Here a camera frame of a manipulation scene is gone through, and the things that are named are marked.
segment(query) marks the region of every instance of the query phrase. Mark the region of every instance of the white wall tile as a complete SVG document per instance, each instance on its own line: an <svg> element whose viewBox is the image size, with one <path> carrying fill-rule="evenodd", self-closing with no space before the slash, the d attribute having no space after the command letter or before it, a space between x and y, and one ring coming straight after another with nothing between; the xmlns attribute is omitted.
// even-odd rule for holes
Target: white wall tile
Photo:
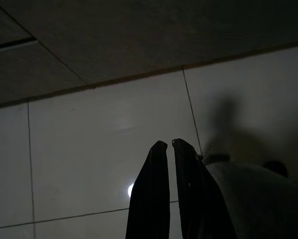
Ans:
<svg viewBox="0 0 298 239"><path fill-rule="evenodd" d="M171 239L182 239L179 204L170 204ZM36 239L124 239L128 210L36 224Z"/></svg>
<svg viewBox="0 0 298 239"><path fill-rule="evenodd" d="M185 70L201 147L210 140L216 105L236 103L235 158L282 160L298 179L298 47Z"/></svg>
<svg viewBox="0 0 298 239"><path fill-rule="evenodd" d="M0 226L32 221L27 104L0 109Z"/></svg>
<svg viewBox="0 0 298 239"><path fill-rule="evenodd" d="M128 208L127 189L158 140L198 148L181 71L30 102L36 220Z"/></svg>
<svg viewBox="0 0 298 239"><path fill-rule="evenodd" d="M2 228L0 239L34 239L34 224Z"/></svg>

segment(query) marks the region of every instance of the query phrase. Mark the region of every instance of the dark object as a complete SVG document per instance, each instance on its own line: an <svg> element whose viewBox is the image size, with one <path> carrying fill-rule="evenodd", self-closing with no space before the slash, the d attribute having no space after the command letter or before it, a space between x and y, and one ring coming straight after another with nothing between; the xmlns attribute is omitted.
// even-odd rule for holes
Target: dark object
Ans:
<svg viewBox="0 0 298 239"><path fill-rule="evenodd" d="M172 141L183 239L235 239L222 193L194 148ZM167 144L158 141L134 183L126 239L168 239L170 191Z"/></svg>
<svg viewBox="0 0 298 239"><path fill-rule="evenodd" d="M235 239L224 198L194 148L172 141L175 153L182 236L184 239Z"/></svg>
<svg viewBox="0 0 298 239"><path fill-rule="evenodd" d="M288 171L285 165L279 161L269 161L263 165L264 168L267 168L275 173L278 173L285 178L288 178Z"/></svg>
<svg viewBox="0 0 298 239"><path fill-rule="evenodd" d="M168 239L170 190L166 149L152 146L131 194L126 239Z"/></svg>

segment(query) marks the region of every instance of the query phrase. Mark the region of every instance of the ceiling panel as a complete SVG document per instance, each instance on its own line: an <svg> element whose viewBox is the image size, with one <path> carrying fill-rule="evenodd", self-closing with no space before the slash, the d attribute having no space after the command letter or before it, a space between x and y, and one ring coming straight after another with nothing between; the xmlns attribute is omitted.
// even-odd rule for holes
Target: ceiling panel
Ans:
<svg viewBox="0 0 298 239"><path fill-rule="evenodd" d="M88 83L298 41L298 0L0 0Z"/></svg>
<svg viewBox="0 0 298 239"><path fill-rule="evenodd" d="M84 84L37 41L0 51L0 103Z"/></svg>
<svg viewBox="0 0 298 239"><path fill-rule="evenodd" d="M30 35L0 10L0 45L28 38Z"/></svg>

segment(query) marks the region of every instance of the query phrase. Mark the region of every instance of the gray fabric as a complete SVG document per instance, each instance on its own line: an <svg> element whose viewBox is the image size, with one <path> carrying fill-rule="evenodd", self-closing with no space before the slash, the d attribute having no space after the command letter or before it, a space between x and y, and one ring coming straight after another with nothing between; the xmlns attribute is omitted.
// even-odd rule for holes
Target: gray fabric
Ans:
<svg viewBox="0 0 298 239"><path fill-rule="evenodd" d="M206 166L219 185L239 239L298 238L298 185L262 167Z"/></svg>

